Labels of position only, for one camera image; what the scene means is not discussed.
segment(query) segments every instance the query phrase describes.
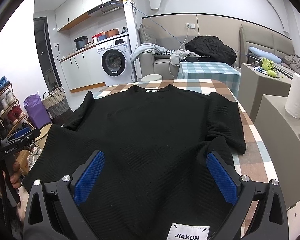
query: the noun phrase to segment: blue gripper pad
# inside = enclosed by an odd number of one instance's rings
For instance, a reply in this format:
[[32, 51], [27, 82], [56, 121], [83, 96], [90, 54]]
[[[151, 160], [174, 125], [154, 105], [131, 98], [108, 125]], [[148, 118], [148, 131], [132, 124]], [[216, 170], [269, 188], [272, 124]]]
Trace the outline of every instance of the blue gripper pad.
[[225, 200], [235, 205], [238, 200], [237, 187], [213, 153], [207, 155], [207, 167]]
[[98, 152], [92, 162], [81, 175], [77, 184], [74, 186], [74, 201], [79, 206], [85, 202], [100, 175], [105, 164], [105, 155], [103, 152]]

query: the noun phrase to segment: houndstooth pillow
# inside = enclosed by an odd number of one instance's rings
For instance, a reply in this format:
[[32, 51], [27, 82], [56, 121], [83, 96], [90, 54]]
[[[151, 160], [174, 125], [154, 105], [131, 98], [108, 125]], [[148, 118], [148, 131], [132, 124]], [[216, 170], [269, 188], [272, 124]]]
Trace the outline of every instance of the houndstooth pillow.
[[170, 58], [170, 55], [172, 54], [172, 53], [174, 53], [175, 52], [175, 50], [174, 49], [168, 49], [166, 52], [164, 52], [164, 53], [156, 53], [156, 54], [154, 54], [154, 57], [156, 57], [156, 58]]

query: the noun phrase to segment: blue plaid tablecloth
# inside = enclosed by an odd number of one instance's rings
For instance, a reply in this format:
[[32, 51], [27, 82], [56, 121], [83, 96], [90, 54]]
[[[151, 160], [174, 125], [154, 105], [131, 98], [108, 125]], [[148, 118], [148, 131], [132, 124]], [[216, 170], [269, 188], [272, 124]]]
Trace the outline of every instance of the blue plaid tablecloth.
[[221, 81], [238, 97], [241, 73], [221, 62], [181, 62], [177, 79], [214, 79]]

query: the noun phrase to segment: shoe rack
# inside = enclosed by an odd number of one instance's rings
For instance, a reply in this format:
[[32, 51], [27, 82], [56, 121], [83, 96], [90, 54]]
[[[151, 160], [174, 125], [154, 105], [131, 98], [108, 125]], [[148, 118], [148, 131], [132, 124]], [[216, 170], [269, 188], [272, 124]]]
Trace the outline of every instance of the shoe rack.
[[[1, 119], [1, 121], [2, 121], [2, 125], [3, 125], [3, 119], [4, 119], [4, 118], [6, 118], [8, 122], [10, 122], [10, 120], [8, 119], [7, 114], [8, 114], [9, 111], [12, 109], [12, 107], [15, 106], [15, 105], [19, 105], [19, 106], [20, 106], [19, 99], [17, 99], [17, 98], [15, 97], [15, 95], [14, 95], [13, 88], [12, 88], [12, 83], [10, 83], [7, 87], [4, 88], [4, 90], [2, 90], [2, 91], [0, 92], [0, 96], [2, 96], [5, 92], [8, 92], [9, 90], [11, 90], [12, 93], [13, 93], [14, 102], [13, 102], [13, 104], [11, 104], [11, 105], [8, 107], [8, 109], [5, 110], [4, 113], [0, 116], [0, 119]], [[23, 120], [30, 126], [31, 129], [34, 129], [34, 127], [33, 127], [32, 124], [28, 121], [28, 118], [27, 118], [26, 114], [22, 111], [22, 109], [21, 109], [21, 112], [23, 113], [22, 117], [21, 117], [21, 118], [17, 118], [17, 117], [16, 117], [16, 118], [18, 119], [18, 122], [17, 122], [15, 125], [13, 125], [13, 127], [11, 128], [11, 130], [9, 130], [7, 137], [9, 137], [9, 136], [12, 134], [12, 132], [18, 127], [18, 125], [19, 125]]]

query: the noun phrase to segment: washing machine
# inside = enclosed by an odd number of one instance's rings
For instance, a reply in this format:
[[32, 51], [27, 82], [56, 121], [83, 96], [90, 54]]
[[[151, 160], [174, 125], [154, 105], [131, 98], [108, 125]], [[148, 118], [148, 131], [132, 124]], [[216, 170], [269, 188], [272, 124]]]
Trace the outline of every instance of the washing machine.
[[130, 61], [131, 47], [128, 34], [98, 44], [97, 51], [106, 86], [136, 82], [136, 72]]

